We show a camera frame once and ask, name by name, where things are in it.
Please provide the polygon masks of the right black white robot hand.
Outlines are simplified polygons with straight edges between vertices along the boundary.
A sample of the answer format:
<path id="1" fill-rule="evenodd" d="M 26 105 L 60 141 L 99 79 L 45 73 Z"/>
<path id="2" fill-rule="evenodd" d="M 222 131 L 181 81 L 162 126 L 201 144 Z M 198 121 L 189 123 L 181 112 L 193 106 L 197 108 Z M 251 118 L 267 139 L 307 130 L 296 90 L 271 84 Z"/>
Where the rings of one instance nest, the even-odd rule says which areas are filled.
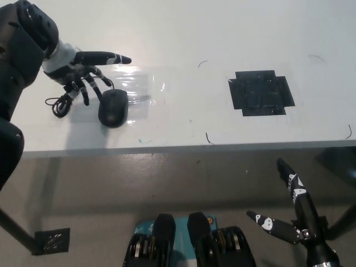
<path id="1" fill-rule="evenodd" d="M 290 244 L 319 244 L 325 242 L 319 215 L 310 193 L 298 174 L 283 159 L 277 160 L 280 178 L 285 182 L 292 199 L 296 220 L 293 224 L 247 211 L 246 214 L 266 233 Z"/>

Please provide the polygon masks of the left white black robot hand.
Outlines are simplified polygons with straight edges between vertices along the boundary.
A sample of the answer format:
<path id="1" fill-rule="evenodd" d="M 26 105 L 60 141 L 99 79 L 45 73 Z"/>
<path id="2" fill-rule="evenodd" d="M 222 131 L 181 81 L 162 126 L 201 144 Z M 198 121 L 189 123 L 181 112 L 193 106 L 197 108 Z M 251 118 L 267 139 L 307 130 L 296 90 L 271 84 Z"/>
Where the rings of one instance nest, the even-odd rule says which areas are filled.
<path id="1" fill-rule="evenodd" d="M 84 81 L 89 83 L 98 98 L 101 98 L 101 92 L 94 76 L 99 77 L 107 86 L 112 86 L 98 66 L 128 65 L 131 62 L 131 58 L 113 52 L 81 51 L 60 41 L 53 55 L 43 61 L 42 68 L 50 79 L 63 86 L 70 98 L 74 99 L 81 94 L 84 104 L 88 106 L 90 100 Z"/>

